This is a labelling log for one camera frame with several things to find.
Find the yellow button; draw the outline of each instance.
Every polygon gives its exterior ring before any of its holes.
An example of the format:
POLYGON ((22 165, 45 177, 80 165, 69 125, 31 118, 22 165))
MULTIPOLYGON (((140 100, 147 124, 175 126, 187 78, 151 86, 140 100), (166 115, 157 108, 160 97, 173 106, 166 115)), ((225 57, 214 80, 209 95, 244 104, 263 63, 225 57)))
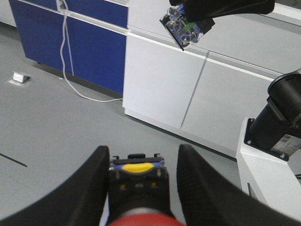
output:
POLYGON ((122 167, 123 170, 130 172, 130 173, 143 173, 151 168, 153 168, 154 165, 149 163, 149 162, 144 162, 144 163, 137 163, 137 164, 126 164, 122 167))

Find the cabinet door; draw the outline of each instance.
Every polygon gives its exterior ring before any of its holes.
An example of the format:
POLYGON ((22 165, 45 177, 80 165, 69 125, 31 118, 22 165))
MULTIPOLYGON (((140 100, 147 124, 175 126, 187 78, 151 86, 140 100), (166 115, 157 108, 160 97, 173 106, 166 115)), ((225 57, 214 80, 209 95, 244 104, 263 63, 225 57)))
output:
POLYGON ((204 57, 132 36, 126 56, 124 107, 180 128, 204 57))
POLYGON ((127 7, 105 0, 67 0, 69 10, 127 27, 127 7))
POLYGON ((40 6, 45 6, 47 8, 57 10, 57 5, 55 0, 27 0, 27 1, 30 1, 40 6))
MULTIPOLYGON (((60 47, 63 16, 18 0, 9 2, 26 57, 62 70, 60 47)), ((67 45, 63 53, 66 72, 71 73, 67 45)))
POLYGON ((122 93, 126 37, 73 18, 67 23, 74 75, 122 93))
POLYGON ((271 81, 208 59, 182 129, 202 138, 201 144, 235 157, 242 121, 256 118, 264 108, 271 81))
POLYGON ((262 15, 215 18, 198 47, 280 73, 301 67, 301 27, 262 15))
POLYGON ((169 33, 160 23, 170 4, 167 0, 130 0, 128 25, 131 29, 141 29, 170 38, 169 33))

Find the white cable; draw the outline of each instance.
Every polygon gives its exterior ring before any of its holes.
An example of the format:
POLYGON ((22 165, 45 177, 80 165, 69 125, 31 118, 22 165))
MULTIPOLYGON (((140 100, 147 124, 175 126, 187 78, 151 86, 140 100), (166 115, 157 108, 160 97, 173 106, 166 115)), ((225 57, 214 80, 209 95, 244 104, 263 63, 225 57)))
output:
POLYGON ((62 44, 61 44, 61 48, 60 48, 60 56, 61 56, 61 61, 62 61, 62 64, 63 64, 63 76, 66 80, 66 82, 69 84, 69 86, 80 96, 80 97, 83 97, 85 99, 88 99, 88 100, 93 100, 93 101, 96 101, 96 102, 101 102, 101 103, 108 103, 108 102, 112 102, 112 101, 116 101, 116 100, 122 100, 122 98, 119 98, 119 99, 113 99, 113 100, 96 100, 96 99, 92 99, 92 98, 89 98, 87 96, 84 96, 82 95, 80 92, 78 92, 72 85, 71 83, 68 81, 67 79, 67 76, 66 76, 66 65, 65 65, 65 60, 64 60, 64 57, 63 57, 63 47, 65 45, 65 42, 66 42, 66 34, 68 36, 68 29, 67 29, 67 26, 66 26, 66 21, 67 21, 67 12, 68 12, 68 5, 66 3, 65 0, 63 0, 63 3, 66 7, 66 10, 64 10, 64 19, 63 19, 63 40, 62 40, 62 44))

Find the white base panel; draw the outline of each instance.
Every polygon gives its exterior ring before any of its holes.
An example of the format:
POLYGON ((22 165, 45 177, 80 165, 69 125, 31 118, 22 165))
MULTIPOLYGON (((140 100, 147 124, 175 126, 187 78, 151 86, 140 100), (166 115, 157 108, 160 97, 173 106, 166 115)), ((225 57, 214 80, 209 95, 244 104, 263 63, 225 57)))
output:
POLYGON ((301 186, 288 162, 244 143, 247 119, 242 124, 237 163, 244 192, 269 207, 301 221, 301 186))
POLYGON ((130 109, 127 109, 127 108, 125 108, 125 114, 127 114, 129 116, 132 116, 134 118, 137 118, 139 120, 142 120, 144 122, 147 122, 147 123, 149 123, 151 125, 154 125, 156 127, 161 128, 161 129, 167 130, 168 132, 174 133, 176 135, 179 135, 179 136, 181 136, 183 138, 186 138, 188 140, 191 140, 191 141, 196 142, 198 144, 201 144, 203 146, 206 146, 206 147, 209 147, 211 149, 214 149, 214 150, 216 150, 218 152, 221 152, 223 154, 226 154, 226 155, 228 155, 230 157, 235 158, 236 151, 234 151, 234 150, 231 150, 231 149, 228 149, 226 147, 220 146, 218 144, 212 143, 212 142, 210 142, 210 141, 208 141, 206 139, 202 139, 202 138, 197 137, 197 136, 195 136, 193 134, 187 133, 187 132, 185 132, 185 131, 183 131, 181 129, 169 126, 169 125, 167 125, 165 123, 162 123, 160 121, 157 121, 157 120, 152 119, 150 117, 147 117, 145 115, 139 114, 139 113, 137 113, 135 111, 132 111, 130 109))

